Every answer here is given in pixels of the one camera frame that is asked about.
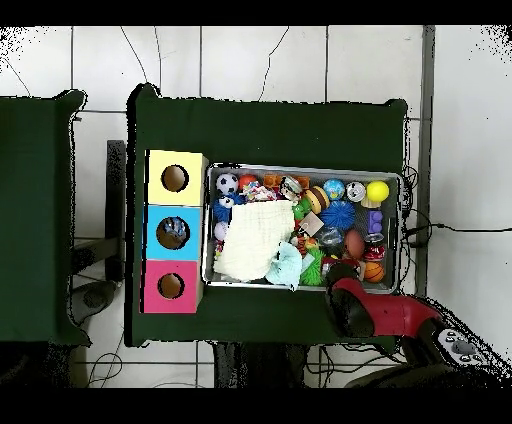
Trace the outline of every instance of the shape sorter box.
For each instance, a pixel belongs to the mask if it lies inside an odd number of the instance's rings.
[[[203,291],[200,264],[208,161],[200,153],[148,150],[146,155],[149,178],[145,181],[147,216],[146,243],[142,246],[145,274],[141,275],[141,312],[195,313]],[[166,247],[157,237],[167,218],[179,218],[185,223],[187,237],[180,247]],[[159,289],[160,280],[168,274],[175,274],[174,281],[182,287],[171,298]]]

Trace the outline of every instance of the blue box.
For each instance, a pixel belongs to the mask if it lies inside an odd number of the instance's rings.
[[[200,207],[157,206],[148,205],[146,259],[197,261],[200,259],[201,248],[201,214]],[[179,217],[185,221],[190,237],[179,249],[167,249],[156,237],[156,230],[165,218]]]

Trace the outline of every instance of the metal tray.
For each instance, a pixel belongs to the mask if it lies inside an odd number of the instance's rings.
[[[329,178],[337,178],[345,185],[352,181],[367,183],[374,180],[386,182],[389,186],[389,197],[382,202],[380,210],[384,215],[382,223],[382,234],[384,235],[383,244],[386,246],[385,258],[382,265],[385,270],[385,276],[380,283],[368,283],[363,281],[363,288],[369,293],[386,294],[395,291],[399,285],[400,269],[400,248],[402,240],[402,202],[403,202],[403,180],[402,177],[394,173],[364,172],[364,171],[338,171],[332,169],[316,168],[291,168],[263,165],[238,165],[238,164],[210,164],[206,170],[205,179],[205,214],[204,214],[204,237],[203,237],[203,259],[201,265],[202,278],[205,283],[212,286],[232,286],[272,290],[288,290],[285,286],[273,285],[265,279],[253,280],[250,282],[239,282],[230,279],[213,271],[213,261],[215,256],[215,242],[213,237],[213,228],[216,224],[213,217],[213,204],[218,196],[215,182],[220,174],[230,172],[237,176],[251,174],[263,181],[265,174],[275,175],[297,175],[308,176],[310,186],[319,185]],[[355,203],[356,228],[364,237],[367,235],[367,217],[368,209]],[[325,291],[325,286],[301,286],[298,290]]]

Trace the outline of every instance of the pink box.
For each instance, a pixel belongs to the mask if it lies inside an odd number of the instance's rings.
[[[166,274],[176,274],[182,281],[179,297],[167,298],[159,291],[159,280]],[[144,278],[144,309],[149,314],[193,314],[203,295],[199,279],[199,261],[146,260]]]

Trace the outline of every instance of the red ball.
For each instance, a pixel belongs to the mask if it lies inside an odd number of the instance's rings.
[[[361,259],[364,253],[364,240],[356,230],[345,234],[345,250],[354,259]]]
[[[240,187],[240,189],[242,189],[247,184],[252,183],[254,181],[258,181],[258,179],[254,175],[245,174],[245,175],[240,176],[238,181],[239,181],[238,187]]]

